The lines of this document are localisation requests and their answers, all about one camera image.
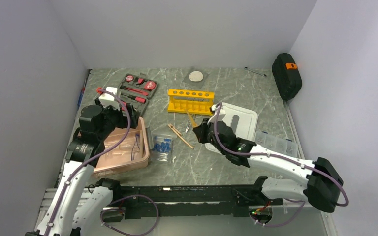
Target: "orange latch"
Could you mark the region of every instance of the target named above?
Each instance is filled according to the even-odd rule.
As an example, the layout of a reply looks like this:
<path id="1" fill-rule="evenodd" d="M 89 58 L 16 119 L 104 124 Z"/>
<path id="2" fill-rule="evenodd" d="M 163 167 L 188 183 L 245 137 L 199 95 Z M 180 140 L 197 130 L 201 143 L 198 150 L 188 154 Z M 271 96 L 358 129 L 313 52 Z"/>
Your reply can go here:
<path id="1" fill-rule="evenodd" d="M 288 70 L 298 69 L 298 66 L 295 63 L 286 63 L 286 69 Z"/>

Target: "gray marble surface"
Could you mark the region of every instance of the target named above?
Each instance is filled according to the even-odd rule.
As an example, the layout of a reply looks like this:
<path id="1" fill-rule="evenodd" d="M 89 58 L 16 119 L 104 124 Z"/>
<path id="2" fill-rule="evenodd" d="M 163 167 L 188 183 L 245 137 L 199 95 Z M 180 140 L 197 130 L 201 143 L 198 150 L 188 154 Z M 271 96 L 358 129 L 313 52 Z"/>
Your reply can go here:
<path id="1" fill-rule="evenodd" d="M 223 101 L 256 111 L 257 130 L 267 131 L 280 138 L 293 139 L 287 112 L 271 70 L 259 70 L 268 75 L 266 78 L 245 71 L 243 68 L 203 68 L 203 70 L 209 73 L 209 77 L 202 89 L 183 83 L 189 68 L 119 68 L 91 71 L 79 110 L 93 104 L 97 96 L 95 92 L 97 87 L 117 87 L 125 74 L 144 73 L 149 79 L 159 82 L 157 92 L 143 115 L 146 124 L 153 133 L 173 134 L 167 126 L 171 123 L 194 146 L 194 149 L 191 149 L 182 140 L 176 139 L 173 163 L 150 162 L 146 168 L 110 175 L 108 178 L 120 180 L 122 185 L 252 184 L 258 176 L 281 178 L 262 169 L 236 166 L 223 155 L 208 151 L 204 144 L 197 142 L 195 134 L 184 133 L 188 123 L 186 114 L 167 112 L 168 89 L 212 91 L 215 93 L 214 103 Z M 195 120 L 200 123 L 202 118 L 197 116 Z"/>

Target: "white wall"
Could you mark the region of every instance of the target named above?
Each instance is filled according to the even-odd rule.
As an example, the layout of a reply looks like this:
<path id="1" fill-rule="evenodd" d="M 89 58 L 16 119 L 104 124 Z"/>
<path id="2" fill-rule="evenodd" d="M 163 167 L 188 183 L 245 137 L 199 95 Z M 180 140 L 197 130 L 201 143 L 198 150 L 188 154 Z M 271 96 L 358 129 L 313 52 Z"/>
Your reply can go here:
<path id="1" fill-rule="evenodd" d="M 339 235 L 378 235 L 378 1 L 319 0 L 290 52 L 305 156 L 330 159 L 350 197 L 334 213 Z"/>
<path id="2" fill-rule="evenodd" d="M 0 236 L 34 230 L 86 69 L 46 0 L 0 0 Z"/>
<path id="3" fill-rule="evenodd" d="M 51 0 L 89 68 L 270 67 L 316 0 Z"/>

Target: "black case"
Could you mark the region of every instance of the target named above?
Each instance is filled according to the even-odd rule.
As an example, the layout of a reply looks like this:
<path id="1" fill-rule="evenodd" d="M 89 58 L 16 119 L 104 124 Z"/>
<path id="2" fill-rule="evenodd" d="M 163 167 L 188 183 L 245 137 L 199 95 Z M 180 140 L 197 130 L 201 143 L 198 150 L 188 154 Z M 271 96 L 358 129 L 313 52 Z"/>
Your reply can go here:
<path id="1" fill-rule="evenodd" d="M 291 100 L 302 87 L 298 67 L 289 53 L 281 53 L 272 65 L 273 76 L 283 100 Z"/>

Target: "test tube rack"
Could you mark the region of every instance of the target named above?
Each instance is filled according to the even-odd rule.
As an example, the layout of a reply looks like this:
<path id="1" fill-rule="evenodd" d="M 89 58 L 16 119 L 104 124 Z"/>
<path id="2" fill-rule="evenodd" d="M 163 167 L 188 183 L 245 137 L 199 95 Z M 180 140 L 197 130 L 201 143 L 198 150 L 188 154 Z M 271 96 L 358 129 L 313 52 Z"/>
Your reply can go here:
<path id="1" fill-rule="evenodd" d="M 169 89 L 168 112 L 212 116 L 210 107 L 214 104 L 214 93 L 192 90 Z"/>

